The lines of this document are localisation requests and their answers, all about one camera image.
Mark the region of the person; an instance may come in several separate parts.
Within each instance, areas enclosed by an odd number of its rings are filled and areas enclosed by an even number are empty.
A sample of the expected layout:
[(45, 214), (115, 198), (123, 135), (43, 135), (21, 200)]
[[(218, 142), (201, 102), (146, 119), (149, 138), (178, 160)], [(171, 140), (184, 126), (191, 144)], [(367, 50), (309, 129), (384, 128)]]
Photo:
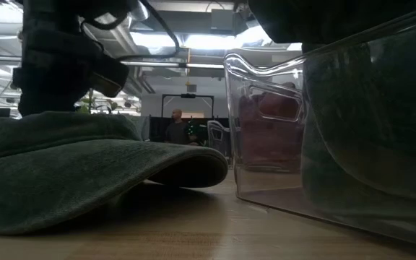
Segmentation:
[(172, 119), (173, 122), (165, 131), (165, 141), (171, 144), (193, 144), (187, 132), (189, 125), (182, 120), (182, 110), (174, 109)]

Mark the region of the fluorescent ceiling light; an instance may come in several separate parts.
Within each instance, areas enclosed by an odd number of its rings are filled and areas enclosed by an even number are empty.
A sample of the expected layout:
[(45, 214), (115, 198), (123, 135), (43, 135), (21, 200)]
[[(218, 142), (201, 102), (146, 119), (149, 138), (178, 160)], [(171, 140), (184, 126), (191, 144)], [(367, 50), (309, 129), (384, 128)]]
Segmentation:
[[(131, 32), (133, 41), (147, 48), (173, 47), (173, 40), (165, 33)], [(260, 26), (248, 28), (238, 35), (180, 34), (176, 36), (184, 48), (230, 50), (235, 48), (279, 48), (301, 51), (302, 43), (275, 43)]]

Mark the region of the green baseball cap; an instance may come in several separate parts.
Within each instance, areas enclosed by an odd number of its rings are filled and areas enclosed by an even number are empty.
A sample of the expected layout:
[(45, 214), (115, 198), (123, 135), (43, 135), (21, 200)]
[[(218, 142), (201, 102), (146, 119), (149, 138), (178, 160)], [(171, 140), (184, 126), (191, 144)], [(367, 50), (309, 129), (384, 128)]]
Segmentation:
[(416, 0), (248, 0), (269, 37), (303, 45), (305, 97), (336, 128), (416, 157)]
[(305, 195), (322, 212), (416, 221), (416, 157), (305, 122), (301, 174)]

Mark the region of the potted green plant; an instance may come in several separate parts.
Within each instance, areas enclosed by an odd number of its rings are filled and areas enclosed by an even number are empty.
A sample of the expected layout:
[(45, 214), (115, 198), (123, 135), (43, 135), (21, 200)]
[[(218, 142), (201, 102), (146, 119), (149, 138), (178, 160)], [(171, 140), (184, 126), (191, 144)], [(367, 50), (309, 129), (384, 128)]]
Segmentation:
[(95, 97), (94, 90), (90, 89), (88, 93), (75, 104), (74, 109), (78, 113), (112, 114), (116, 109), (121, 109), (121, 106), (111, 99), (98, 100)]

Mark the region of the ceiling light tube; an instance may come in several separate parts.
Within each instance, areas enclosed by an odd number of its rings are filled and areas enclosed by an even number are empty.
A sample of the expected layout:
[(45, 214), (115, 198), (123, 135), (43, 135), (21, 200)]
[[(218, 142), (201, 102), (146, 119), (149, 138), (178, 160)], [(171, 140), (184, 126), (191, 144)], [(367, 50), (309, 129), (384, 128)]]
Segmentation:
[(122, 61), (127, 66), (182, 68), (182, 69), (224, 69), (222, 64), (172, 63), (155, 61)]

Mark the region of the silver ceiling duct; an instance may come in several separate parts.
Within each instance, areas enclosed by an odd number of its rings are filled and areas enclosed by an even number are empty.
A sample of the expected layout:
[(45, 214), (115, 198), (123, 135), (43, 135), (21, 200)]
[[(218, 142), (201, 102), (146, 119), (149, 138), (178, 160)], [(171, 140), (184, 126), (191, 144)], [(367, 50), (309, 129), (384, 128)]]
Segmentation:
[(140, 0), (127, 0), (127, 4), (129, 6), (129, 16), (132, 20), (141, 22), (149, 18), (149, 11)]

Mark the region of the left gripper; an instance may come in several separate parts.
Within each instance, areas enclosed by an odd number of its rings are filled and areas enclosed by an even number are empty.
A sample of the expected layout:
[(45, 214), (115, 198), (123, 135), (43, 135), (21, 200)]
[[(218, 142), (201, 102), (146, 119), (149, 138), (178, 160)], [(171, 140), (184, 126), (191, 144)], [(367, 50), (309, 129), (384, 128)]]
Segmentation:
[[(74, 70), (88, 70), (96, 61), (96, 44), (80, 34), (54, 30), (27, 30), (21, 33), (21, 65), (12, 81), (21, 90), (53, 82)], [(75, 111), (74, 104), (84, 92), (42, 93), (23, 91), (19, 102), (22, 116), (46, 111)]]

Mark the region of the grey ceiling unit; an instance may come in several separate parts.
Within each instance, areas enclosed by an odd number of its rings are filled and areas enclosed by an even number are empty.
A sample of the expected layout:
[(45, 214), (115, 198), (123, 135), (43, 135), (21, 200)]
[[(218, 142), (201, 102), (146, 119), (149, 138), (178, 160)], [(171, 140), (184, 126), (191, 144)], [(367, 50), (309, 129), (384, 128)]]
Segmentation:
[(248, 28), (239, 13), (232, 10), (212, 9), (210, 32), (220, 35), (237, 35)]

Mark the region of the dark green towel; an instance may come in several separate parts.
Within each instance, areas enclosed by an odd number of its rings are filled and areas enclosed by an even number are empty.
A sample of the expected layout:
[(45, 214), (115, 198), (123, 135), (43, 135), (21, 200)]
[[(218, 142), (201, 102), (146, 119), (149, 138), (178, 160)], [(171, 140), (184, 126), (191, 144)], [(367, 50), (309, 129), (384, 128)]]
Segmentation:
[(146, 142), (122, 115), (49, 111), (0, 118), (0, 235), (61, 224), (146, 180), (206, 188), (227, 173), (217, 150)]

